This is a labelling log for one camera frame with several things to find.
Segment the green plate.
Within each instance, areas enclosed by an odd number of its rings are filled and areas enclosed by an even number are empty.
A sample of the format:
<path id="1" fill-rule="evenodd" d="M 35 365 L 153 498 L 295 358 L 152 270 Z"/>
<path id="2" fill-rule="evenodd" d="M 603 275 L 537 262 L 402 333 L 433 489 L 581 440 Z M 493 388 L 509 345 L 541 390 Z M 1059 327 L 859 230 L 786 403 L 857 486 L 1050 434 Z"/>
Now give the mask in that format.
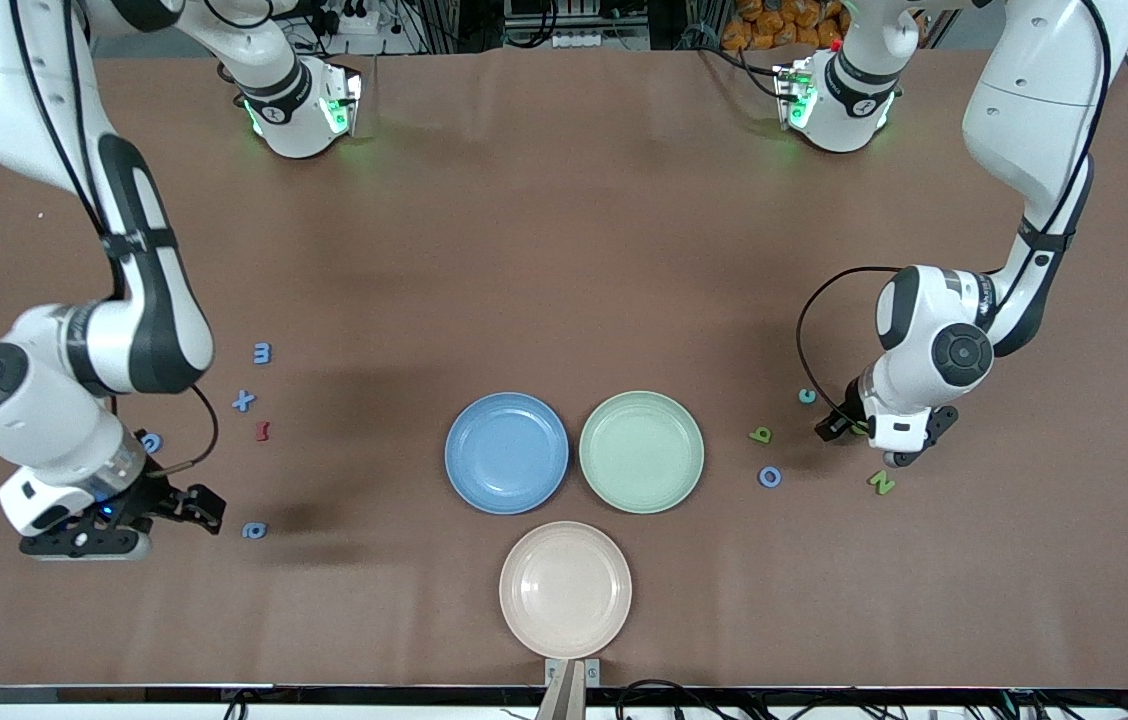
<path id="1" fill-rule="evenodd" d="M 579 466 L 596 497 L 631 513 L 682 503 L 705 468 L 704 434 L 675 398 L 628 390 L 601 402 L 579 437 Z"/>

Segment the blue plate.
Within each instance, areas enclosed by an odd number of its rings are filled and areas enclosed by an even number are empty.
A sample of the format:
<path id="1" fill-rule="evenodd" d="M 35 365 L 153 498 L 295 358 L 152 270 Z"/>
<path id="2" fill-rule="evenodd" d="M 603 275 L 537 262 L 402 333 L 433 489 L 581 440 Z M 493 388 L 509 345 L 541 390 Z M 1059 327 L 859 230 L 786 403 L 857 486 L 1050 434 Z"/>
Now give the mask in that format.
<path id="1" fill-rule="evenodd" d="M 453 420 L 444 446 L 450 486 L 473 509 L 518 515 L 558 491 L 569 469 L 567 429 L 545 401 L 497 392 Z"/>

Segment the beige plate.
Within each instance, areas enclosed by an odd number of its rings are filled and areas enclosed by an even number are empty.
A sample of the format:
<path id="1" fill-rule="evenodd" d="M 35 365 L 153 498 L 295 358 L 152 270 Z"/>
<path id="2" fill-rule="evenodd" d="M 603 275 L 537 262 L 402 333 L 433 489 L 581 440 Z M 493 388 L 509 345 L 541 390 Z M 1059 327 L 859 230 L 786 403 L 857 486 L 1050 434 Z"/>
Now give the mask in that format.
<path id="1" fill-rule="evenodd" d="M 508 553 L 500 609 L 520 643 L 545 659 L 591 659 L 622 632 L 633 603 L 625 555 L 579 521 L 541 524 Z"/>

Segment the brown table cover sheet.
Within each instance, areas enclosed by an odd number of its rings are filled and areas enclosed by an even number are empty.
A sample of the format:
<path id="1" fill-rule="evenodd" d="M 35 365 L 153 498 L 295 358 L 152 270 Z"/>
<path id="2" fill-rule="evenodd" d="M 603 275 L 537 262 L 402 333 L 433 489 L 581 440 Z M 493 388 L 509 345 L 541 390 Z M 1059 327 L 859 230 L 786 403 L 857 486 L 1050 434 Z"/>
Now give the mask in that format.
<path id="1" fill-rule="evenodd" d="M 356 137 L 303 161 L 253 135 L 211 60 L 102 61 L 215 333 L 220 441 L 175 482 L 229 506 L 218 536 L 158 521 L 136 562 L 25 557 L 0 510 L 0 685 L 535 683 L 497 578 L 572 520 L 634 578 L 605 682 L 1128 687 L 1128 70 L 1038 337 L 893 491 L 797 402 L 794 324 L 826 278 L 1006 260 L 1021 199 L 961 138 L 984 61 L 917 54 L 884 131 L 830 155 L 693 53 L 359 59 Z M 78 202 L 0 167 L 0 337 L 108 290 Z M 666 512 L 615 509 L 581 469 L 587 418 L 637 389 L 704 434 Z M 558 491 L 518 515 L 446 474 L 456 415 L 497 392 L 569 434 Z"/>

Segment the orange bags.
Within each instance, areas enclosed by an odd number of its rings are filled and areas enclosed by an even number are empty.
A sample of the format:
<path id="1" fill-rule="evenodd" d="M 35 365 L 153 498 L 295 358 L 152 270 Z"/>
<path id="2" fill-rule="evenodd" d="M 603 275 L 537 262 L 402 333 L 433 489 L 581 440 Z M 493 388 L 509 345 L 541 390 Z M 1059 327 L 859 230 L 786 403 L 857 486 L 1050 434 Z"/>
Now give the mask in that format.
<path id="1" fill-rule="evenodd" d="M 851 21 L 840 0 L 733 0 L 719 42 L 728 53 L 794 44 L 835 49 Z"/>

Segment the white power strip with plugs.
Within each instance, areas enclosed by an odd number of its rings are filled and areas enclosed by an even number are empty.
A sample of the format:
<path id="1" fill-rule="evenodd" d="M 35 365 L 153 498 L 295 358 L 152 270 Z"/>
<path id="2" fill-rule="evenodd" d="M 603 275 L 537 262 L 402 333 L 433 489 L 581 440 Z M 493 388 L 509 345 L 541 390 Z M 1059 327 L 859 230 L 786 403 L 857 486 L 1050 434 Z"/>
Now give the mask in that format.
<path id="1" fill-rule="evenodd" d="M 377 35 L 381 24 L 378 0 L 311 0 L 311 27 L 318 37 Z"/>

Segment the table edge rail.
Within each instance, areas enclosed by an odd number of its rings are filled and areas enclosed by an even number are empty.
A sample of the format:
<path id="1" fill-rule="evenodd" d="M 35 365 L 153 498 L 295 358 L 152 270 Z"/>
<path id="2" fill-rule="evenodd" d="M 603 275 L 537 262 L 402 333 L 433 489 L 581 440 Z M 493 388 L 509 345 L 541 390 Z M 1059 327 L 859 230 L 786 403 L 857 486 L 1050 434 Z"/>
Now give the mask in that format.
<path id="1" fill-rule="evenodd" d="M 396 706 L 509 706 L 535 705 L 545 697 L 534 685 L 272 685 L 272 687 L 211 687 L 211 685 L 6 685 L 0 703 L 195 703 L 221 702 L 254 706 L 396 705 Z M 887 706 L 984 706 L 994 715 L 1025 715 L 1036 706 L 1100 708 L 1128 711 L 1128 690 L 1011 690 L 1011 688 L 710 688 L 684 687 L 670 682 L 637 682 L 625 687 L 588 690 L 592 705 L 633 708 L 666 701 L 680 708 L 852 706 L 883 711 Z"/>

